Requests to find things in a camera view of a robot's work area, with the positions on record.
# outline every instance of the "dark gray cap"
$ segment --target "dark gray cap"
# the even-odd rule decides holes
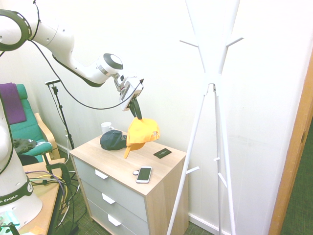
[[[126,148],[126,138],[121,131],[110,130],[102,135],[100,144],[105,150],[119,150]]]

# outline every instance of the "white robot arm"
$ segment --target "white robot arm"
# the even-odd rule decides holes
[[[83,66],[72,58],[74,37],[71,30],[43,16],[39,21],[36,6],[30,4],[29,7],[31,9],[25,11],[0,9],[0,51],[16,50],[26,40],[32,40],[48,48],[57,62],[90,86],[100,87],[107,79],[113,77],[115,86],[120,92],[122,110],[130,109],[135,117],[141,119],[136,97],[143,89],[142,80],[136,76],[123,75],[123,64],[113,54],[101,55],[90,66]],[[32,193],[32,185],[13,148],[2,100],[0,102],[0,189],[0,227],[12,222],[19,224],[17,229],[20,229],[40,212],[42,202]]]
[[[135,117],[141,119],[136,97],[143,89],[142,80],[133,75],[123,75],[123,63],[113,54],[105,53],[91,65],[82,65],[72,57],[74,36],[70,28],[44,16],[40,16],[39,21],[36,6],[30,4],[28,8],[19,12],[0,9],[0,51],[16,50],[25,41],[33,40],[49,49],[58,63],[90,86],[100,87],[113,77],[120,92],[122,110],[130,109]]]

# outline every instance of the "chest of drawers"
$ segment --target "chest of drawers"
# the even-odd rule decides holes
[[[166,235],[174,207],[185,153],[148,142],[131,151],[107,151],[97,137],[70,151],[91,218],[113,235]],[[159,159],[153,154],[168,148]],[[151,166],[148,184],[137,184],[135,170]],[[172,235],[188,228],[188,177],[179,203]]]

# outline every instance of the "drawer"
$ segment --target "drawer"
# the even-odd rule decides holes
[[[104,193],[139,218],[146,222],[148,221],[143,196],[123,186],[76,157],[74,157],[74,161],[78,175],[83,181]]]
[[[148,223],[82,180],[86,197],[136,235],[148,235]]]
[[[91,210],[91,216],[97,220],[103,227],[107,228],[115,235],[135,235],[132,231],[127,229],[123,224],[114,225],[112,222],[109,221],[109,215],[95,205],[93,202],[88,200],[88,204]]]

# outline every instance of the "drawer handle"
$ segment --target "drawer handle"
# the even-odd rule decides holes
[[[115,201],[111,198],[109,198],[107,195],[102,194],[102,199],[105,200],[109,204],[113,204]]]
[[[96,175],[99,176],[102,179],[106,179],[108,176],[103,174],[102,172],[95,169]]]
[[[115,226],[121,225],[120,222],[118,222],[116,219],[114,219],[114,218],[113,218],[112,216],[110,216],[109,214],[108,214],[108,219],[109,219],[109,221],[110,221],[112,224],[114,224]]]

